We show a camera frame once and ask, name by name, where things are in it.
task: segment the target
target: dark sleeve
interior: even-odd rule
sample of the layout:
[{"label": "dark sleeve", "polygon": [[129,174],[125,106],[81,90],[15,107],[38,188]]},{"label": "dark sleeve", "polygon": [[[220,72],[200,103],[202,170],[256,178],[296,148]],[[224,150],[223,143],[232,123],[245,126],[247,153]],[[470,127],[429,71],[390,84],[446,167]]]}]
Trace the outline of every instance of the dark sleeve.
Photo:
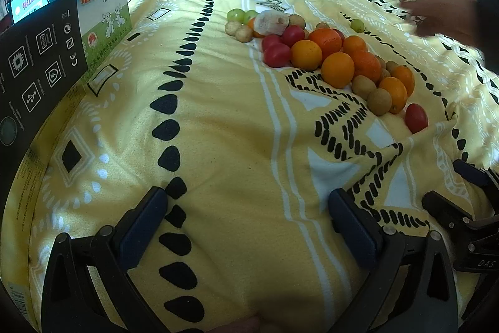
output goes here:
[{"label": "dark sleeve", "polygon": [[477,0],[478,48],[485,55],[487,69],[499,74],[499,0]]}]

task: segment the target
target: cartoon rabbit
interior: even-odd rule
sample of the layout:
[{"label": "cartoon rabbit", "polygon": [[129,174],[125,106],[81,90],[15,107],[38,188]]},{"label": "cartoon rabbit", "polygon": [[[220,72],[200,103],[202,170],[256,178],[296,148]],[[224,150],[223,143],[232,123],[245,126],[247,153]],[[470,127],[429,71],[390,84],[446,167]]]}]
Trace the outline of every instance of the cartoon rabbit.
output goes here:
[{"label": "cartoon rabbit", "polygon": [[114,13],[115,13],[115,15],[116,15],[116,17],[115,17],[114,21],[115,21],[116,23],[118,23],[118,27],[120,27],[120,26],[122,26],[122,25],[124,25],[124,24],[125,24],[125,18],[124,18],[123,16],[121,16],[121,15],[120,15],[120,13],[121,13],[121,9],[122,9],[122,8],[123,8],[123,6],[118,5],[118,6],[116,6],[116,9],[114,10]]},{"label": "cartoon rabbit", "polygon": [[111,20],[111,14],[109,12],[102,14],[102,23],[109,23],[106,29],[106,37],[111,37],[111,33],[114,33],[114,20]]}]

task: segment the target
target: barcode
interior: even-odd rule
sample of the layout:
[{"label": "barcode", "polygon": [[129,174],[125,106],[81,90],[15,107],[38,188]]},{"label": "barcode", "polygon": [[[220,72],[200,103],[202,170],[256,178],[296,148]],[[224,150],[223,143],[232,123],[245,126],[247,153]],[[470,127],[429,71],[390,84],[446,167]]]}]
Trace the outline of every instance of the barcode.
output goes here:
[{"label": "barcode", "polygon": [[24,294],[11,288],[11,298],[14,301],[17,309],[19,309],[22,315],[29,320],[28,311],[26,309],[26,298],[24,297]]}]

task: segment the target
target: pile of fruit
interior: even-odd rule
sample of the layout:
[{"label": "pile of fruit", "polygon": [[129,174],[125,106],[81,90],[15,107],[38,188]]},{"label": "pile of fruit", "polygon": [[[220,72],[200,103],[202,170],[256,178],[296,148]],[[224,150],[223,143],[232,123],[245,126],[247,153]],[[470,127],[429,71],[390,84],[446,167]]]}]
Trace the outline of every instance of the pile of fruit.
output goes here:
[{"label": "pile of fruit", "polygon": [[[227,14],[225,32],[243,43],[254,37],[263,38],[264,62],[269,67],[281,68],[289,63],[307,71],[320,67],[323,80],[332,87],[343,89],[351,83],[353,93],[364,99],[376,116],[388,112],[396,115],[405,108],[415,86],[412,70],[394,61],[385,62],[370,53],[361,37],[345,38],[343,33],[326,23],[319,23],[309,33],[305,29],[305,20],[299,15],[287,15],[281,21],[286,24],[284,27],[279,23],[265,26],[276,27],[279,32],[264,36],[254,30],[257,16],[254,10],[233,9]],[[365,25],[354,19],[351,28],[361,33]],[[417,104],[406,109],[405,120],[412,133],[428,126],[426,113]]]}]

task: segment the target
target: tangerine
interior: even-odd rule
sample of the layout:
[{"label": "tangerine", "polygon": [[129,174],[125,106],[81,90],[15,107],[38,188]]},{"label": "tangerine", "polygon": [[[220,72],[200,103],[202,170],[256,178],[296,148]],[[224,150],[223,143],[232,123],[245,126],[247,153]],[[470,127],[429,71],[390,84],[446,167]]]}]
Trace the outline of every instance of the tangerine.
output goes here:
[{"label": "tangerine", "polygon": [[405,67],[404,65],[399,65],[392,71],[392,77],[398,78],[402,81],[403,85],[407,89],[407,97],[410,97],[414,92],[414,74],[412,73],[409,67]]},{"label": "tangerine", "polygon": [[368,51],[357,50],[350,54],[355,64],[355,74],[363,75],[369,78],[372,82],[378,82],[381,77],[381,64],[376,56]]},{"label": "tangerine", "polygon": [[407,102],[407,89],[402,81],[394,77],[388,77],[379,83],[379,88],[388,91],[392,97],[392,107],[389,112],[395,115],[401,112]]},{"label": "tangerine", "polygon": [[354,72],[353,60],[346,53],[331,54],[320,68],[323,80],[338,89],[345,88],[351,82]]},{"label": "tangerine", "polygon": [[322,50],[322,58],[326,58],[341,49],[341,37],[333,29],[316,29],[309,34],[308,39],[317,44]]},{"label": "tangerine", "polygon": [[291,64],[296,68],[313,71],[322,62],[322,50],[311,40],[300,40],[291,47]]},{"label": "tangerine", "polygon": [[265,36],[264,35],[261,35],[260,33],[258,32],[255,32],[254,30],[254,18],[250,19],[248,23],[246,23],[246,25],[251,29],[253,30],[253,37],[256,37],[257,39],[263,39]]},{"label": "tangerine", "polygon": [[354,51],[367,51],[366,42],[359,36],[349,36],[343,42],[343,52],[348,55],[352,54]]}]

